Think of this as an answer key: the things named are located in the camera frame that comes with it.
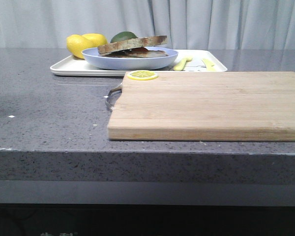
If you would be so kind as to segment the fried egg with yolk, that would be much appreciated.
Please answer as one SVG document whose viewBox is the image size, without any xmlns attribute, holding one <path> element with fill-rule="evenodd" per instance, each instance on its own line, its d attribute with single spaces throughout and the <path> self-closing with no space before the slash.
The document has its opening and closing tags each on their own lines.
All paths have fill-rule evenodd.
<svg viewBox="0 0 295 236">
<path fill-rule="evenodd" d="M 125 50 L 124 53 L 130 57 L 136 58 L 160 58 L 160 57 L 167 57 L 165 51 L 162 50 L 148 50 L 147 48 L 134 48 Z"/>
</svg>

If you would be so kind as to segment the toast bread slice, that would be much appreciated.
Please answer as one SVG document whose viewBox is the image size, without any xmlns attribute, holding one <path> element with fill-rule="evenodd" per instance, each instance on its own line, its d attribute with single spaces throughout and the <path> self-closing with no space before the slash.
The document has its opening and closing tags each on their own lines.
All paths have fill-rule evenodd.
<svg viewBox="0 0 295 236">
<path fill-rule="evenodd" d="M 111 57 L 111 58 L 132 58 L 130 56 L 127 56 L 124 51 L 120 52 L 114 52 L 114 53 L 109 53 L 109 54 L 99 54 L 101 57 Z"/>
<path fill-rule="evenodd" d="M 108 43 L 97 47 L 99 54 L 108 54 L 133 48 L 149 47 L 167 44 L 167 36 L 149 36 Z"/>
</svg>

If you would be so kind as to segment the light blue round plate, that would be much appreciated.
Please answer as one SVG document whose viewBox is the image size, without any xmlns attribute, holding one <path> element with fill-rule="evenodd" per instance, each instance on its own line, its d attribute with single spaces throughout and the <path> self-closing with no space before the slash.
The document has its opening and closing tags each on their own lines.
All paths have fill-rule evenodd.
<svg viewBox="0 0 295 236">
<path fill-rule="evenodd" d="M 137 57 L 104 57 L 98 52 L 98 48 L 89 48 L 82 51 L 85 60 L 91 65 L 107 70 L 155 70 L 172 64 L 178 56 L 178 51 L 146 47 L 150 51 L 164 51 L 166 57 L 137 58 Z"/>
</svg>

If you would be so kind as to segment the white rectangular tray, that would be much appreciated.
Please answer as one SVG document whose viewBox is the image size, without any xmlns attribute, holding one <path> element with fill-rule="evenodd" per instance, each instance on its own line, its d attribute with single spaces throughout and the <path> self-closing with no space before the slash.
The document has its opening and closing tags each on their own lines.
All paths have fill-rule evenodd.
<svg viewBox="0 0 295 236">
<path fill-rule="evenodd" d="M 227 71 L 227 67 L 223 65 L 211 52 L 205 50 L 178 50 L 176 60 L 165 68 L 160 68 L 160 71 L 172 71 L 174 65 L 183 57 L 191 56 L 192 60 L 186 63 L 184 71 L 206 72 L 207 65 L 203 59 L 207 59 L 213 64 L 213 68 L 217 72 Z M 123 70 L 105 70 L 97 68 L 82 59 L 75 59 L 73 56 L 68 56 L 63 60 L 55 63 L 50 67 L 52 73 L 59 76 L 99 76 L 99 77 L 123 77 Z"/>
</svg>

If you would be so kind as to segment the yellow lemon slice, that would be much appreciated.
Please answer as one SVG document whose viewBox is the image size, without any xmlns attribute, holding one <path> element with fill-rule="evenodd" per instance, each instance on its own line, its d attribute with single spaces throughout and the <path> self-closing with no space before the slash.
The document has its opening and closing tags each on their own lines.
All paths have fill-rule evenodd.
<svg viewBox="0 0 295 236">
<path fill-rule="evenodd" d="M 158 78 L 158 74 L 150 70 L 135 70 L 128 72 L 127 77 L 132 80 L 147 81 Z"/>
</svg>

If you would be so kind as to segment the yellow plastic fork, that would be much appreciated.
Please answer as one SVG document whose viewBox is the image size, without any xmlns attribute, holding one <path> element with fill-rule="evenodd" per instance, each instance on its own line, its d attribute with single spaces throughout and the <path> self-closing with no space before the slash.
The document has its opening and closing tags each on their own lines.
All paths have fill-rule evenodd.
<svg viewBox="0 0 295 236">
<path fill-rule="evenodd" d="M 192 60 L 192 57 L 184 57 L 182 58 L 174 67 L 174 71 L 182 71 L 186 64 Z"/>
</svg>

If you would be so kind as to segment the yellow plastic knife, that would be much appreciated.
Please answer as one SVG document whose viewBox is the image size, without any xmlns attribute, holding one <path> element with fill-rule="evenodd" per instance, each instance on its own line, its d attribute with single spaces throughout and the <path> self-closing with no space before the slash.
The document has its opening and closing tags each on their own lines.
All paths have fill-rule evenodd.
<svg viewBox="0 0 295 236">
<path fill-rule="evenodd" d="M 206 59 L 206 58 L 203 58 L 202 59 L 202 62 L 204 63 L 207 72 L 209 72 L 209 71 L 216 71 L 215 63 L 213 63 L 211 60 Z"/>
</svg>

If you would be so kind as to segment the green lime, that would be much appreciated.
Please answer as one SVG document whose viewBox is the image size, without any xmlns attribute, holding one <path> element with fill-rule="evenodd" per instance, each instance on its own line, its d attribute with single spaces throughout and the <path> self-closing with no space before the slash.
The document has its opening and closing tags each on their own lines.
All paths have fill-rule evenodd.
<svg viewBox="0 0 295 236">
<path fill-rule="evenodd" d="M 129 40 L 133 38 L 138 38 L 137 35 L 131 31 L 122 31 L 116 35 L 113 36 L 110 43 Z"/>
</svg>

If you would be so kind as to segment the rear yellow lemon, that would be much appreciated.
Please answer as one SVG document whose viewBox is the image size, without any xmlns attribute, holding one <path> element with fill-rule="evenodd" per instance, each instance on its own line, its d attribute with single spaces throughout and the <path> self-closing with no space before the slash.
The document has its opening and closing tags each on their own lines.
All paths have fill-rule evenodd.
<svg viewBox="0 0 295 236">
<path fill-rule="evenodd" d="M 92 42 L 93 47 L 98 47 L 98 46 L 105 45 L 108 43 L 106 37 L 102 34 L 87 33 L 87 34 L 83 34 L 82 36 L 85 37 L 86 39 L 90 40 Z"/>
</svg>

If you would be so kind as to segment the front yellow lemon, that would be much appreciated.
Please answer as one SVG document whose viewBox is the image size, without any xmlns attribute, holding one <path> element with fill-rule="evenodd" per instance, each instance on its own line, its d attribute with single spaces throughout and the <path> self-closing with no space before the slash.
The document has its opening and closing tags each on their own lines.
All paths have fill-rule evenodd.
<svg viewBox="0 0 295 236">
<path fill-rule="evenodd" d="M 93 48 L 95 45 L 91 40 L 81 35 L 73 34 L 66 38 L 66 47 L 75 57 L 84 59 L 82 51 L 88 48 Z"/>
</svg>

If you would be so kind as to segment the wooden cutting board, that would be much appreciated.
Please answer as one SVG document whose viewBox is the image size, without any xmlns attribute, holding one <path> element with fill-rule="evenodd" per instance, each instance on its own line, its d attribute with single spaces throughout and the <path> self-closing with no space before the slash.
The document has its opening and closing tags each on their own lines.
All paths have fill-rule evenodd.
<svg viewBox="0 0 295 236">
<path fill-rule="evenodd" d="M 112 140 L 295 141 L 295 72 L 158 72 L 121 87 Z"/>
</svg>

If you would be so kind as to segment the white grey curtain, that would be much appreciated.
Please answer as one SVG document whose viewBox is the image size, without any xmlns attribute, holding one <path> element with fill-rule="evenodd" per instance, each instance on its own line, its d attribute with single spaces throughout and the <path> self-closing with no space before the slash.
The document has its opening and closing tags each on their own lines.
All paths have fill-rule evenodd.
<svg viewBox="0 0 295 236">
<path fill-rule="evenodd" d="M 166 35 L 176 49 L 295 50 L 295 0 L 0 0 L 0 48 L 121 31 Z"/>
</svg>

